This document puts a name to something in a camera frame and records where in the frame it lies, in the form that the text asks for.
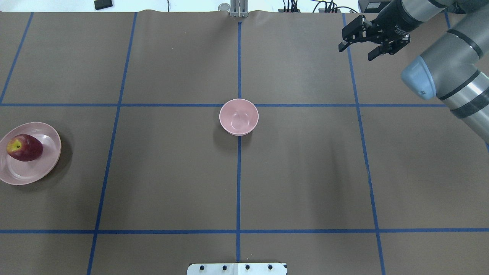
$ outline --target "red apple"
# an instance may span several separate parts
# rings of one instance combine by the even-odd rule
[[[16,160],[35,160],[40,157],[42,153],[43,144],[30,135],[17,135],[7,144],[7,154]]]

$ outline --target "gray tabletop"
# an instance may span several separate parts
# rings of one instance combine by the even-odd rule
[[[485,274],[488,148],[400,80],[461,17],[372,62],[337,52],[353,17],[1,13],[0,136],[41,121],[63,150],[0,183],[0,274]],[[237,97],[260,112],[244,137],[218,120]]]

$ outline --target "blue joint cap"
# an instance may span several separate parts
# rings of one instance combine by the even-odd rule
[[[406,86],[420,98],[428,100],[436,96],[433,77],[429,72],[426,62],[421,56],[417,56],[414,61],[402,71],[400,76]]]

